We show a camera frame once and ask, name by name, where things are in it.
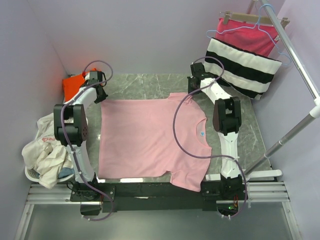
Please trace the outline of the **pink t shirt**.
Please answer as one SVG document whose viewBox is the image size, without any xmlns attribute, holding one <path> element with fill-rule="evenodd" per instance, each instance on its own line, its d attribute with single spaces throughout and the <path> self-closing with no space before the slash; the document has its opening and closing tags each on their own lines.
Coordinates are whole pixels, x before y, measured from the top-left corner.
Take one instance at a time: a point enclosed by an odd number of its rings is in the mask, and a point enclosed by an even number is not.
<svg viewBox="0 0 320 240">
<path fill-rule="evenodd" d="M 98 177 L 160 177 L 199 192 L 210 165 L 207 117 L 183 92 L 164 99 L 111 100 L 101 103 Z"/>
</svg>

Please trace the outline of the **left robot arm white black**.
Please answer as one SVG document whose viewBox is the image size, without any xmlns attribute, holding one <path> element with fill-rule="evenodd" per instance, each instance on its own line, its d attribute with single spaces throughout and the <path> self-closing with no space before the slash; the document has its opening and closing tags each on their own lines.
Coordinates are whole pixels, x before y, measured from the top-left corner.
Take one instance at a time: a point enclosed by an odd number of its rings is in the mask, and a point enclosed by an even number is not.
<svg viewBox="0 0 320 240">
<path fill-rule="evenodd" d="M 53 108 L 54 137 L 66 148 L 78 183 L 89 183 L 96 179 L 86 147 L 89 136 L 86 110 L 91 104 L 98 104 L 108 97 L 103 88 L 106 79 L 102 71 L 85 72 L 84 83 L 75 96 Z"/>
</svg>

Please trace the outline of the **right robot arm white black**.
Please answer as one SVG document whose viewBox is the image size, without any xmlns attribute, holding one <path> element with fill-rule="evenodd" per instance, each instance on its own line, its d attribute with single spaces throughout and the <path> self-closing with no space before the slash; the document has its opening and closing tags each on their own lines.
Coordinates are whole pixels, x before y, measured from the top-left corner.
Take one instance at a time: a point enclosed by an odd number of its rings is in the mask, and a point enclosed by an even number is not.
<svg viewBox="0 0 320 240">
<path fill-rule="evenodd" d="M 240 99 L 227 93 L 201 62 L 192 63 L 190 71 L 188 92 L 200 89 L 214 104 L 212 124 L 219 136 L 221 154 L 237 159 L 238 133 L 242 125 Z"/>
</svg>

